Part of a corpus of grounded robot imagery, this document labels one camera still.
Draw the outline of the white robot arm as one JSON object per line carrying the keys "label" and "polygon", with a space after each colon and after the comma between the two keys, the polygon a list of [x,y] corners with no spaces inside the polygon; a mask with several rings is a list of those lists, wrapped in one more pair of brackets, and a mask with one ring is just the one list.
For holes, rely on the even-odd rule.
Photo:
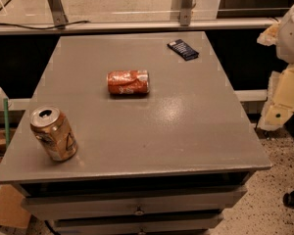
{"label": "white robot arm", "polygon": [[263,31],[257,42],[265,46],[274,45],[277,58],[288,64],[282,72],[271,73],[268,98],[258,122],[260,129],[275,131],[294,115],[294,5],[279,23]]}

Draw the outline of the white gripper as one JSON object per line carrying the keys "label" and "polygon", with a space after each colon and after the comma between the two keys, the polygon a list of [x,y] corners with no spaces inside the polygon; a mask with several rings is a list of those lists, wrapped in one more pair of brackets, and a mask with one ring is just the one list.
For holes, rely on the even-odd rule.
{"label": "white gripper", "polygon": [[[259,35],[257,42],[264,46],[275,45],[278,30],[279,24],[272,24]],[[264,131],[276,131],[294,114],[294,65],[271,74],[268,96],[257,127]]]}

